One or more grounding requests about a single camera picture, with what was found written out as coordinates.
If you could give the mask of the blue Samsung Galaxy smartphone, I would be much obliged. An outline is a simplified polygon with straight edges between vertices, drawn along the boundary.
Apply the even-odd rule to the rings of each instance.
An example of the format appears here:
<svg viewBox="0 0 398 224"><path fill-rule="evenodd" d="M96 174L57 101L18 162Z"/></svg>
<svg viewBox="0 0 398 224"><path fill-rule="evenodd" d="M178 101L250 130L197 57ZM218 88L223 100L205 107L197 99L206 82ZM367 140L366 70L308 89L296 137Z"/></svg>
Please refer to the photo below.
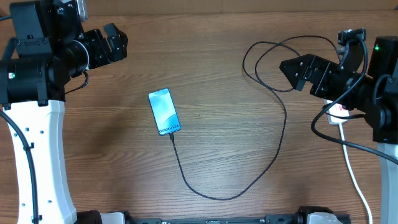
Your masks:
<svg viewBox="0 0 398 224"><path fill-rule="evenodd" d="M148 98L161 136L181 130L180 120L168 88L149 93Z"/></svg>

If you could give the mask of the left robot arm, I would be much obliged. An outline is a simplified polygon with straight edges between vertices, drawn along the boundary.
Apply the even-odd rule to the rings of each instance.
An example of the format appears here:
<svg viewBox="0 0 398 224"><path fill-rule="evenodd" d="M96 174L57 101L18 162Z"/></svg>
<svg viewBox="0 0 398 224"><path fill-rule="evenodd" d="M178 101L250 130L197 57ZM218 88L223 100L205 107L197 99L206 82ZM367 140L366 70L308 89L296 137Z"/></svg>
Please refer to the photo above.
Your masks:
<svg viewBox="0 0 398 224"><path fill-rule="evenodd" d="M130 223L127 212L78 212L63 150L65 85L126 58L127 35L114 24L84 31L84 1L10 5L15 36L1 58L1 117L16 160L19 223Z"/></svg>

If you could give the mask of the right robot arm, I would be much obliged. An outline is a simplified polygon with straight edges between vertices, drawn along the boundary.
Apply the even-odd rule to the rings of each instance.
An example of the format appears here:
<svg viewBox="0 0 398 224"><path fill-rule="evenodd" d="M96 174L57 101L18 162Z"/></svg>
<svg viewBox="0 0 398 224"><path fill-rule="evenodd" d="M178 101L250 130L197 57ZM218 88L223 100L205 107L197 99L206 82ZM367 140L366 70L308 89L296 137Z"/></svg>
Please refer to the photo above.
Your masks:
<svg viewBox="0 0 398 224"><path fill-rule="evenodd" d="M313 54L284 60L280 70L292 88L302 90L312 83L310 94L347 110L364 112L373 129L376 149L327 136L315 125L328 108L323 108L311 123L311 130L331 142L375 154L380 159L382 199L381 223L397 223L397 37L377 37L372 55L365 44L365 29L343 30L338 44L343 50L339 63Z"/></svg>

